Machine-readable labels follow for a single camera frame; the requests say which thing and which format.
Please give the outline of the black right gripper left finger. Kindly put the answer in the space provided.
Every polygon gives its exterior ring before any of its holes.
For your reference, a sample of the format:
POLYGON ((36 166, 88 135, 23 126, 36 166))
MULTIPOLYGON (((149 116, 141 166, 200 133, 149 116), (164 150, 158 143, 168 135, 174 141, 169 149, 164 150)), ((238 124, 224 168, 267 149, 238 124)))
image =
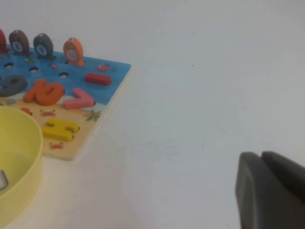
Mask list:
POLYGON ((243 229, 305 227, 305 191, 287 189, 261 155, 240 154, 235 196, 243 229))

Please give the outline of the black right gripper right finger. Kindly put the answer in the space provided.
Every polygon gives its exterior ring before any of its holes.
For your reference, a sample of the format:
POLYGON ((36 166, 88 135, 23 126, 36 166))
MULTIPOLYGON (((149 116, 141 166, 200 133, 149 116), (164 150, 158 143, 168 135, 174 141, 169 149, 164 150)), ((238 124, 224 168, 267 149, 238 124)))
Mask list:
POLYGON ((303 166, 272 151, 264 151, 261 158, 287 189, 290 191, 305 190, 305 168, 303 166))

